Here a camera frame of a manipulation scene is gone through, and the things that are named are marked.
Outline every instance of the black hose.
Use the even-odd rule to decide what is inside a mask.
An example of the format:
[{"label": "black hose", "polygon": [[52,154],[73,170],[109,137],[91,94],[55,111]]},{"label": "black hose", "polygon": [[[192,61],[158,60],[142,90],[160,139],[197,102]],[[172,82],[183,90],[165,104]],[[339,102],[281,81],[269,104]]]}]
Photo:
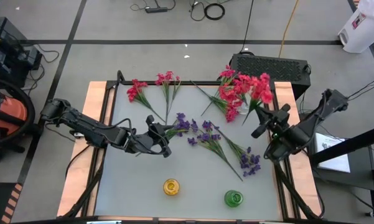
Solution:
[{"label": "black hose", "polygon": [[24,134],[28,130],[28,128],[33,124],[33,122],[35,120],[35,107],[33,106],[32,101],[26,95],[26,93],[24,93],[17,86],[15,86],[15,85],[13,85],[13,84],[11,84],[9,82],[3,81],[3,80],[0,80],[0,84],[2,86],[5,86],[5,89],[15,99],[21,101],[22,104],[26,107],[26,111],[27,111],[27,117],[26,117],[24,125],[22,125],[21,127],[19,127],[16,131],[14,131],[13,133],[11,133],[10,135],[8,135],[8,136],[0,139],[0,145],[3,145],[6,142],[10,142],[10,141],[14,140],[16,137],[20,136],[21,134]]}]

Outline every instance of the white paper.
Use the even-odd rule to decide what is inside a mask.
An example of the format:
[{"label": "white paper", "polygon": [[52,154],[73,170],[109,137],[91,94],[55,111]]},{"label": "white paper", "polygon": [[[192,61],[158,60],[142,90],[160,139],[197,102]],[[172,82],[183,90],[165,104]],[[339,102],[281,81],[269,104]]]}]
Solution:
[{"label": "white paper", "polygon": [[[342,138],[337,139],[332,136],[327,136],[324,134],[316,133],[317,152],[321,152],[324,149],[332,147],[343,141],[345,141],[345,139],[342,139]],[[347,154],[341,155],[339,157],[330,159],[325,162],[320,162],[318,167],[323,168],[323,169],[330,169],[330,170],[350,173],[350,164],[348,163]]]}]

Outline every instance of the gray floor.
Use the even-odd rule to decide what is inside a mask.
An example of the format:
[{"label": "gray floor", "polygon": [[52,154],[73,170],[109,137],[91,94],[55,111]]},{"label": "gray floor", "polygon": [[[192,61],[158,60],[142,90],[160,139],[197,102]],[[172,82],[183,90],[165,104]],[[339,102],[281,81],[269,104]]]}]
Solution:
[{"label": "gray floor", "polygon": [[[129,6],[143,2],[88,0],[75,39],[243,39],[250,1],[224,4],[226,14],[219,21],[194,22],[187,1],[176,0],[175,9],[163,14],[133,12]],[[159,1],[170,6],[172,1]],[[28,39],[67,39],[80,0],[2,1],[0,16],[7,16]],[[293,0],[256,0],[248,39],[281,40],[293,8]],[[352,14],[347,0],[302,0],[288,30],[287,40],[335,40],[336,33]],[[201,16],[197,9],[194,16]],[[277,57],[279,45],[247,45],[256,55]],[[43,45],[62,53],[64,45]],[[82,109],[90,81],[113,80],[121,70],[126,79],[154,80],[155,74],[173,70],[183,80],[214,80],[241,45],[72,45],[55,97],[66,98]],[[287,45],[282,57],[307,60],[312,66],[312,86],[304,109],[313,109],[326,88],[349,95],[374,79],[374,59],[369,50],[348,54],[336,45]],[[59,59],[44,63],[45,77],[31,94],[36,111],[46,99]],[[339,137],[353,137],[374,128],[374,90],[349,103],[347,111],[334,114],[324,126]],[[55,218],[65,168],[73,143],[46,131],[40,139],[22,190],[13,221]],[[0,163],[0,182],[16,181],[26,154],[11,154]],[[363,216],[369,209],[351,197],[353,190],[370,202],[369,191],[336,184],[318,188],[324,198],[325,217],[334,221],[374,223]]]}]

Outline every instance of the wooden table edge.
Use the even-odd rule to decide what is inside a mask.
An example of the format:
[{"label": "wooden table edge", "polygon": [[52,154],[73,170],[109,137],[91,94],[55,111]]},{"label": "wooden table edge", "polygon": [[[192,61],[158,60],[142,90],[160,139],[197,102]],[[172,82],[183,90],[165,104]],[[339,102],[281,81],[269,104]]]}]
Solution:
[{"label": "wooden table edge", "polygon": [[[297,124],[300,122],[299,114],[297,112],[296,102],[294,100],[294,95],[292,91],[292,86],[290,82],[276,82],[276,95],[278,99],[279,107],[288,103],[291,106],[289,111],[289,124]],[[103,98],[105,94],[106,82],[90,82],[88,91],[86,94],[85,104],[83,107],[83,114],[99,120],[101,108],[103,104]],[[105,114],[105,123],[108,124],[110,120],[111,107],[113,106],[114,90],[110,91],[110,97],[108,99],[108,106]],[[78,154],[84,147],[86,143],[84,139],[78,139],[73,147],[72,157]],[[62,192],[62,197],[60,205],[58,208],[57,216],[61,216],[67,213],[73,204],[78,200],[79,196],[86,188],[88,172],[90,170],[91,159],[93,155],[93,148],[88,149],[83,153],[78,159],[73,162],[72,166],[69,168],[67,179],[65,180],[65,185]],[[99,160],[97,162],[97,167],[100,165],[102,159],[102,153],[100,153]],[[299,192],[301,197],[312,209],[315,214],[320,214],[320,204],[316,191],[316,185],[314,182],[314,177],[311,171],[311,165],[309,159],[303,153],[296,154],[289,158],[291,163],[291,170],[293,175],[293,181],[296,190]],[[87,215],[92,216],[95,209],[96,195],[98,187],[95,187],[94,191],[90,195],[90,204],[88,206]],[[292,203],[289,192],[284,188],[286,193],[286,205],[288,209],[289,217],[293,217]],[[124,218],[125,220],[151,220],[150,217],[117,217]]]}]

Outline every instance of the yellow cable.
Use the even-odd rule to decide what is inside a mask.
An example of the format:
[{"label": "yellow cable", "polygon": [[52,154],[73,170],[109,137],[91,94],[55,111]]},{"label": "yellow cable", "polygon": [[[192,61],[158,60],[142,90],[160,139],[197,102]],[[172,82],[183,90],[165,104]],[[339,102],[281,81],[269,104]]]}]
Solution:
[{"label": "yellow cable", "polygon": [[282,37],[282,42],[281,42],[281,49],[279,50],[279,55],[278,55],[278,58],[281,57],[281,53],[282,53],[282,48],[284,47],[284,42],[285,42],[285,36],[286,36],[286,32],[288,31],[288,28],[289,28],[289,24],[291,23],[292,21],[292,17],[294,15],[294,11],[296,10],[297,8],[297,4],[299,4],[299,0],[296,0],[296,3],[294,3],[294,7],[293,7],[293,11],[292,11],[292,14],[289,18],[289,21],[288,21],[288,24],[286,25],[286,28],[285,28],[285,31],[284,31],[284,36]]}]

